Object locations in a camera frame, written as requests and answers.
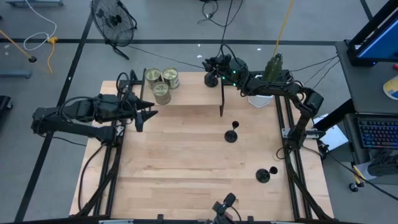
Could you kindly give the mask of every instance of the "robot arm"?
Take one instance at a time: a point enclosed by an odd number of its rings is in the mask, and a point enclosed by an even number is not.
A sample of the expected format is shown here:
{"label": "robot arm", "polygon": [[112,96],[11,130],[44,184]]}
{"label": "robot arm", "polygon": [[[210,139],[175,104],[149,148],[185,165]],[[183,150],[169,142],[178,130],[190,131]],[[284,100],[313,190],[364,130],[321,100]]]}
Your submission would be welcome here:
{"label": "robot arm", "polygon": [[[218,58],[206,59],[202,63],[209,72],[205,80],[220,77],[231,82],[241,96],[275,95],[287,96],[300,111],[298,123],[287,135],[287,144],[292,149],[300,149],[305,138],[305,127],[317,113],[323,102],[323,97],[311,88],[302,86],[299,82],[267,83],[251,75],[247,65],[240,58],[220,55]],[[305,95],[303,102],[297,96]]]}
{"label": "robot arm", "polygon": [[112,142],[116,128],[114,126],[93,127],[73,123],[76,120],[82,123],[96,121],[99,123],[131,119],[135,121],[136,129],[142,132],[144,122],[157,114],[157,111],[145,111],[145,108],[154,106],[153,103],[140,100],[132,91],[132,83],[128,84],[120,100],[116,95],[102,95],[96,97],[71,98],[61,107],[37,108],[33,114],[31,128],[34,133],[43,134],[54,131],[79,134],[96,138],[102,143]]}

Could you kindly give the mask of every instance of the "electric fan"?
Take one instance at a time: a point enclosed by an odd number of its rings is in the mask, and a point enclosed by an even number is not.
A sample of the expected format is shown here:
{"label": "electric fan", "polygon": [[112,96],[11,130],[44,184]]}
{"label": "electric fan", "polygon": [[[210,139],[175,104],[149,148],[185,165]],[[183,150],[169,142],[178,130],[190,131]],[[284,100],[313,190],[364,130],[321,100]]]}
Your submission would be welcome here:
{"label": "electric fan", "polygon": [[105,44],[129,60],[129,57],[117,47],[131,44],[137,21],[120,0],[92,0],[91,16],[98,31],[105,39]]}

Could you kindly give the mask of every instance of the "concrete floor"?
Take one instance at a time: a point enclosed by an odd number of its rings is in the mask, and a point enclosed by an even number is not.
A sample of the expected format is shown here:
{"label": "concrete floor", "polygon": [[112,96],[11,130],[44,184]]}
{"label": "concrete floor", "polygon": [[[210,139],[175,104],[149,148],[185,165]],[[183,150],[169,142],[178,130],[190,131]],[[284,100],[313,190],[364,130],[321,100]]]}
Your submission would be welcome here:
{"label": "concrete floor", "polygon": [[[375,14],[387,0],[366,0]],[[64,1],[64,7],[36,8],[39,13],[58,24],[56,35],[60,39],[79,39],[90,13],[89,0]],[[222,28],[204,22],[198,0],[139,0],[124,1],[138,21],[136,40],[147,39],[220,39]],[[220,1],[220,9],[214,20],[224,22],[229,1]],[[233,12],[239,1],[234,1]],[[250,0],[243,6],[234,22],[227,28],[226,39],[275,40],[287,11],[289,0]],[[0,29],[13,38],[52,31],[52,25],[43,21],[29,9],[12,8],[0,2]],[[285,27],[283,40],[330,40],[352,38],[368,19],[359,0],[296,1]],[[101,39],[94,24],[89,39]],[[31,64],[13,46],[0,44],[1,69],[29,69],[31,79],[0,79],[0,95],[12,97],[14,109],[4,121],[0,132],[0,223],[12,222],[21,202],[43,139],[32,134],[32,113],[38,107],[55,106],[67,77],[78,44],[57,44],[52,58],[55,75]],[[135,47],[200,65],[203,58],[214,56],[218,45],[201,44],[141,44]],[[274,49],[273,45],[230,45],[235,54],[243,58],[251,70],[262,70]],[[200,71],[199,68],[175,63],[148,55],[135,49],[122,49],[130,60],[113,53],[103,44],[85,44],[68,97],[95,96],[103,80],[115,80],[120,72],[134,69],[141,77],[146,67],[173,66],[180,71]],[[46,67],[51,46],[32,52],[38,62]],[[291,70],[330,58],[336,54],[333,46],[281,45],[284,68]],[[306,81],[320,67],[294,73],[297,80]],[[307,85],[312,87],[320,75]],[[319,114],[329,113],[349,98],[349,92],[341,67],[338,64],[316,89],[325,97]],[[86,138],[57,133],[72,141],[86,143]],[[54,139],[45,160],[25,220],[67,217],[72,202],[84,149]],[[327,159],[324,163],[326,181],[335,217],[347,222],[390,223],[395,222],[397,202],[366,186],[353,194],[347,186],[353,181],[350,173],[337,163]],[[395,185],[379,185],[398,195]]]}

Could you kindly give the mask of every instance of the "blue screen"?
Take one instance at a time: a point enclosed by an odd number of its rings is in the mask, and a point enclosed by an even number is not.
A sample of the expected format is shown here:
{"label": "blue screen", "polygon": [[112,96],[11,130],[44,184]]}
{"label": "blue screen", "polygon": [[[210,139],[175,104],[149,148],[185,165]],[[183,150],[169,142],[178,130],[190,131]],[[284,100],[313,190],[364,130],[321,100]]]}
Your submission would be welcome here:
{"label": "blue screen", "polygon": [[358,57],[398,60],[398,21],[376,38]]}

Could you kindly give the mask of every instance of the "keyboard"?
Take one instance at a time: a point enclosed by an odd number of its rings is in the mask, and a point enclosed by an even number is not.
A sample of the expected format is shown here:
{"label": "keyboard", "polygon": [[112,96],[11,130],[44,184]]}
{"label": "keyboard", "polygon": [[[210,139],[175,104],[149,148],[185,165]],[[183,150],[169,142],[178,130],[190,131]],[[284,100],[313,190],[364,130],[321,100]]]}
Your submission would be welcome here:
{"label": "keyboard", "polygon": [[357,122],[362,147],[398,149],[398,117],[366,115]]}

